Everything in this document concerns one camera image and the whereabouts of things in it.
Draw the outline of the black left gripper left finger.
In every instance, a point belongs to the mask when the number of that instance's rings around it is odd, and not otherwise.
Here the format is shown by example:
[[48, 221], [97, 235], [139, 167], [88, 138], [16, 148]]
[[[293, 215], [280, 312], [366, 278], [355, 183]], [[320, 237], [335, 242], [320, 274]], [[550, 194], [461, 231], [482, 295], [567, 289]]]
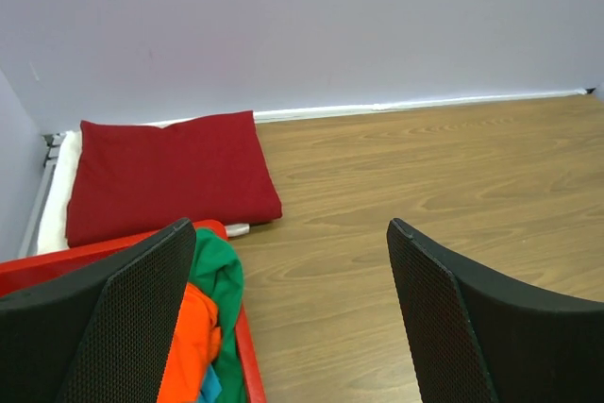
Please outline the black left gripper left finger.
[[181, 219], [64, 276], [1, 299], [4, 402], [154, 402], [190, 273]]

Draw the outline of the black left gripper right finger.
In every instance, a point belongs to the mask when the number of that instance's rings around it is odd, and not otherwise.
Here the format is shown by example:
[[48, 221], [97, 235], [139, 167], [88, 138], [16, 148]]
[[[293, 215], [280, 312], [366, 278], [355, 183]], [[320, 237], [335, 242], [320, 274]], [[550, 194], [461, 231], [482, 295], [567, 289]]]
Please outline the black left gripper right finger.
[[602, 303], [508, 277], [400, 219], [387, 245], [422, 401], [602, 401]]

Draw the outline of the orange t-shirt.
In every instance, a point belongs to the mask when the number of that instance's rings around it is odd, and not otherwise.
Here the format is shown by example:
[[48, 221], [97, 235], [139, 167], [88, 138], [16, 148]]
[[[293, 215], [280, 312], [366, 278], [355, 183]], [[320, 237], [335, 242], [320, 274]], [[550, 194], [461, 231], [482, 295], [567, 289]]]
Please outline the orange t-shirt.
[[188, 283], [176, 321], [158, 402], [196, 402], [210, 364], [220, 352], [216, 304]]

